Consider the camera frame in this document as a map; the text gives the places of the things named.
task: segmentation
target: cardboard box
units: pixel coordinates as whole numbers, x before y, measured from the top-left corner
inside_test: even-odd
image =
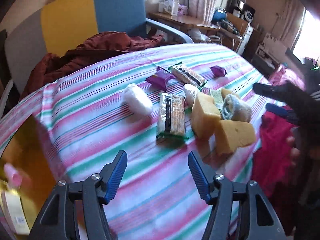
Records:
[[[178,15],[180,0],[164,0],[164,12],[172,16]]]
[[[33,116],[28,117],[19,127],[0,157],[0,192],[10,190],[3,171],[5,163],[11,163],[31,179],[30,185],[26,187],[22,183],[20,189],[13,191],[21,198],[23,212],[31,229],[56,180],[64,174],[46,128]],[[8,224],[3,216],[0,217],[0,221],[8,231]],[[8,233],[12,239],[27,239],[27,236]]]

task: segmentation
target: red cloth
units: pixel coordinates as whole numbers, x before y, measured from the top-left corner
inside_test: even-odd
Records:
[[[162,35],[143,39],[129,37],[126,33],[103,32],[88,38],[76,49],[68,50],[63,57],[48,53],[32,70],[20,99],[48,83],[99,61],[131,51],[156,47],[162,39]]]
[[[273,86],[283,85],[288,81],[303,91],[305,90],[304,81],[292,69],[283,64],[280,64],[278,70],[269,77],[269,82]]]
[[[287,235],[294,227],[297,190],[290,185],[291,148],[286,139],[295,125],[266,112],[260,126],[261,148],[253,155],[251,179],[257,181],[275,209]]]

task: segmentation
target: pink cap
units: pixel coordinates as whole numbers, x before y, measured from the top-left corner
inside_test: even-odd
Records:
[[[20,188],[22,183],[22,176],[20,172],[15,169],[10,163],[6,163],[3,167],[3,170],[9,184],[14,188]]]

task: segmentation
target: chair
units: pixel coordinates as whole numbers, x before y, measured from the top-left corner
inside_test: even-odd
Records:
[[[2,93],[2,97],[0,98],[0,120],[3,116],[5,105],[7,104],[8,96],[9,96],[9,93],[10,93],[10,90],[12,89],[12,87],[13,87],[13,80],[11,79],[7,83],[5,89]]]
[[[18,92],[23,92],[30,72],[46,53],[63,56],[67,50],[103,31],[146,38],[149,25],[183,43],[193,43],[188,35],[147,19],[144,3],[144,0],[56,0],[36,11],[10,33],[4,44]]]

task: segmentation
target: white cotton roll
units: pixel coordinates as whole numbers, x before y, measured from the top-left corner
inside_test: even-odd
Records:
[[[129,84],[123,90],[123,99],[129,109],[135,114],[148,116],[153,111],[153,105],[147,94],[136,84]]]
[[[193,106],[196,95],[199,92],[199,89],[191,84],[185,84],[183,86],[184,94],[186,95],[186,101],[189,106]]]

